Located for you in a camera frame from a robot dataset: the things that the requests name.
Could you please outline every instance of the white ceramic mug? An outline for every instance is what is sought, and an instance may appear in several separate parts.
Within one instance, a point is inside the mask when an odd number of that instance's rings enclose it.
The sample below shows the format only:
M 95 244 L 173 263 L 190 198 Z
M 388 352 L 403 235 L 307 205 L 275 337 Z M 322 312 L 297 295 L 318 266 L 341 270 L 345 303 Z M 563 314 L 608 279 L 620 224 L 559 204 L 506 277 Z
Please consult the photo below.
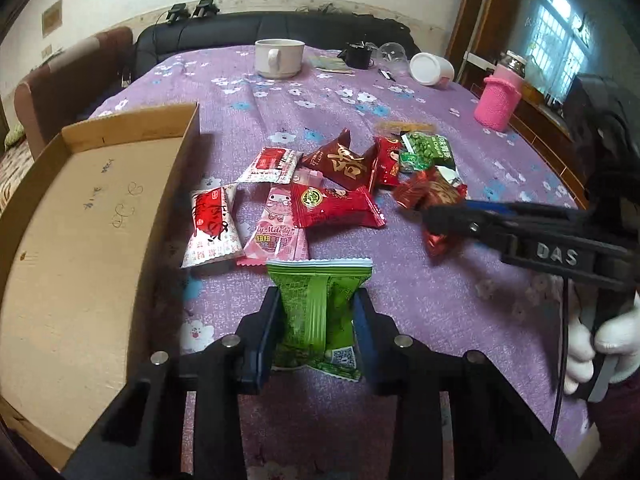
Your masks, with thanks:
M 286 79 L 302 69 L 305 44 L 298 40 L 255 42 L 255 71 L 268 79 Z

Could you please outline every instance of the gloved hand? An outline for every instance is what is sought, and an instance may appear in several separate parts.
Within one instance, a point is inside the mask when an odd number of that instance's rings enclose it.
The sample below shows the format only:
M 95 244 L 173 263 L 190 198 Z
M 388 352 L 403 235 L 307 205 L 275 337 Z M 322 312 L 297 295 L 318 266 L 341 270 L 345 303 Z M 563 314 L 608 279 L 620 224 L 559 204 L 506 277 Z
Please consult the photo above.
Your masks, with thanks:
M 640 367 L 640 297 L 638 294 L 636 293 L 632 310 L 610 319 L 600 327 L 593 339 L 593 345 L 591 333 L 580 323 L 579 300 L 575 294 L 572 296 L 569 301 L 569 349 L 564 392 L 571 395 L 578 389 L 579 383 L 591 380 L 592 359 L 596 352 L 620 356 L 616 371 L 609 383 L 619 383 L 631 377 Z

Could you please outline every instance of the white plastic container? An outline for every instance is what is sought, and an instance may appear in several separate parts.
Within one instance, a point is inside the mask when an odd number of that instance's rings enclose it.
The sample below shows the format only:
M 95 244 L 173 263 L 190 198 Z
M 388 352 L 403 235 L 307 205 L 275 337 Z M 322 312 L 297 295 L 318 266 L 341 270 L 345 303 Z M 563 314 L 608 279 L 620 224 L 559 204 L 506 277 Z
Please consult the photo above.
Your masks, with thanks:
M 426 52 L 416 54 L 409 63 L 411 76 L 424 86 L 445 87 L 455 74 L 453 65 L 440 56 Z

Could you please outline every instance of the table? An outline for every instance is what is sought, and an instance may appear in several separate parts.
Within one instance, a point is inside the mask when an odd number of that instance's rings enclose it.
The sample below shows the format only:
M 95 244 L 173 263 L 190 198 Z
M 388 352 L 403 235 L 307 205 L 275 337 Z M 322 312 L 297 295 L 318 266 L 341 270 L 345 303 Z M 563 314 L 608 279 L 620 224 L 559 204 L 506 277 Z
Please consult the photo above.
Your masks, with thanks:
M 305 56 L 311 54 L 322 52 L 307 47 Z M 274 81 L 255 75 L 253 66 L 252 46 L 184 53 L 159 64 L 94 113 L 200 103 L 202 134 L 175 201 L 159 270 L 151 320 L 154 349 L 178 351 L 179 343 L 182 352 L 200 350 L 234 332 L 242 316 L 260 307 L 271 285 L 260 267 L 237 268 L 233 262 L 190 271 L 178 267 L 191 229 L 188 191 L 234 181 L 263 146 L 309 153 L 348 127 L 351 147 L 362 153 L 380 120 L 428 122 L 449 139 L 471 198 L 575 207 L 518 134 L 494 132 L 475 121 L 477 101 L 459 85 L 426 88 L 408 76 L 388 82 L 375 69 L 322 73 L 308 63 L 295 78 Z M 268 190 L 268 184 L 244 184 L 238 192 L 234 217 L 244 240 Z M 471 242 L 444 261 L 431 262 L 418 222 L 399 212 L 388 192 L 379 191 L 376 202 L 388 221 L 383 230 L 309 229 L 310 256 L 371 257 L 374 273 L 366 287 L 379 312 L 435 351 L 461 355 L 475 348 L 487 354 L 549 427 L 561 280 L 506 266 L 497 254 Z M 241 399 L 251 475 L 306 478 L 317 469 L 384 478 L 395 403 L 373 397 L 363 382 L 314 370 L 274 373 L 260 397 Z M 193 398 L 186 420 L 184 468 L 189 470 Z M 566 399 L 558 431 L 565 452 L 575 449 L 587 428 L 584 403 Z

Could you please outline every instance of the green peas snack package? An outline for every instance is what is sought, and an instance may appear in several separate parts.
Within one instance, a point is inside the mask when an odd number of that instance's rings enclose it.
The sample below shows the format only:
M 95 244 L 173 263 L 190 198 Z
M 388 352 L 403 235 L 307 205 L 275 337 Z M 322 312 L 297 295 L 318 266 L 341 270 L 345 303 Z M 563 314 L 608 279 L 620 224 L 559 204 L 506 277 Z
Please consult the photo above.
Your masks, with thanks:
M 274 368 L 306 365 L 335 377 L 359 380 L 351 297 L 371 277 L 372 260 L 273 260 L 266 267 L 280 289 L 286 315 Z
M 402 142 L 409 153 L 418 156 L 427 168 L 431 166 L 445 166 L 456 169 L 451 146 L 447 137 L 441 135 L 427 135 L 422 132 L 412 132 L 402 136 Z

